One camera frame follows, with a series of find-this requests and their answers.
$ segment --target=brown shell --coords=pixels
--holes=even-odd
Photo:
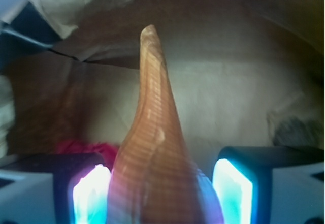
[[[151,25],[141,33],[139,102],[114,164],[108,223],[222,223],[211,183],[208,191],[200,189],[198,176],[203,174],[186,148],[165,57]],[[202,192],[215,213],[206,213]]]

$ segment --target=dark fabric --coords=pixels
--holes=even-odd
[[[40,53],[60,40],[32,3],[27,3],[10,24],[0,28],[0,71],[17,58]]]

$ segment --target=blue led light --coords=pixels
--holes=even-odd
[[[217,161],[212,185],[218,194],[224,223],[250,224],[253,183],[227,159]]]
[[[110,170],[97,165],[73,188],[76,224],[106,223],[110,180]]]

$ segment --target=red fabric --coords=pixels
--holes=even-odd
[[[104,158],[106,166],[112,170],[117,155],[118,147],[108,143],[86,144],[79,140],[67,140],[57,145],[56,153],[100,153]]]

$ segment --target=striped shell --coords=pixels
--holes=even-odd
[[[141,33],[140,96],[116,158],[108,223],[223,223],[209,179],[186,148],[160,40]]]

